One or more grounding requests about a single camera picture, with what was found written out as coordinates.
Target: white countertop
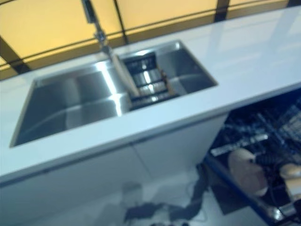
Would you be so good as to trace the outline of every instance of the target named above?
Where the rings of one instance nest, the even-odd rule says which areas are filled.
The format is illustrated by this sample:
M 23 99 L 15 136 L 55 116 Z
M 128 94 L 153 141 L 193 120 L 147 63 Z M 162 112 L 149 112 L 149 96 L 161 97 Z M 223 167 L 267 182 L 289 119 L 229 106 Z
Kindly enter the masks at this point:
M 301 7 L 232 19 L 116 48 L 119 54 L 181 40 L 218 85 L 9 147 L 34 78 L 95 62 L 99 54 L 0 83 L 0 182 L 129 143 L 301 87 Z

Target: cabinet door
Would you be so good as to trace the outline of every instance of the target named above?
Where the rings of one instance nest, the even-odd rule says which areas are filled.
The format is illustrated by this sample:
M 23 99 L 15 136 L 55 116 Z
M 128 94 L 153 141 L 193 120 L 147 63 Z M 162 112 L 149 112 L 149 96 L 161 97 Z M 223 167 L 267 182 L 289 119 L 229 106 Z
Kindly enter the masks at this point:
M 154 178 L 190 170 L 203 160 L 227 116 L 158 135 L 135 143 L 134 148 Z
M 24 223 L 117 192 L 126 182 L 145 180 L 149 174 L 126 146 L 1 188 L 0 224 Z

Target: dishwasher rack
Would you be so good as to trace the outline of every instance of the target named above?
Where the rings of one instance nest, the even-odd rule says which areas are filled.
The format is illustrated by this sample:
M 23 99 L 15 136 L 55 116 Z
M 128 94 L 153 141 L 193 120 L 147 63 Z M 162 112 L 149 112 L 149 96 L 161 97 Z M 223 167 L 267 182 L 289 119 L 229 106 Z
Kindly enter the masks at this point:
M 301 95 L 274 97 L 232 111 L 217 135 L 205 162 L 222 177 L 269 224 L 297 221 L 297 212 L 277 169 L 278 162 L 264 167 L 269 182 L 263 197 L 247 194 L 232 177 L 227 159 L 231 151 L 245 148 L 266 160 L 301 164 Z

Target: sink basin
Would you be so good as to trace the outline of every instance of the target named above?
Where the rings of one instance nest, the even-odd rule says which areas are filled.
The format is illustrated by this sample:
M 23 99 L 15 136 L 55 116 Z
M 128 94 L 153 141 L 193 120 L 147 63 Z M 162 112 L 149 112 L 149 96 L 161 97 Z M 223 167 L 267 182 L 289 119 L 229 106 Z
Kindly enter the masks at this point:
M 137 108 L 200 91 L 217 83 L 180 41 L 120 58 L 142 97 L 132 98 L 110 60 L 36 79 L 11 146 L 21 145 Z

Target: open dishwasher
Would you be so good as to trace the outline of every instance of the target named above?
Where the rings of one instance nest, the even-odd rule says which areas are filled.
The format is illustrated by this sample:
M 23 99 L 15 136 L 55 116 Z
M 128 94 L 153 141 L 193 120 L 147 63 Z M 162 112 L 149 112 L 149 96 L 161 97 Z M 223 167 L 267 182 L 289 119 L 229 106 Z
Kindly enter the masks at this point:
M 301 89 L 232 111 L 205 162 L 268 225 L 301 224 Z

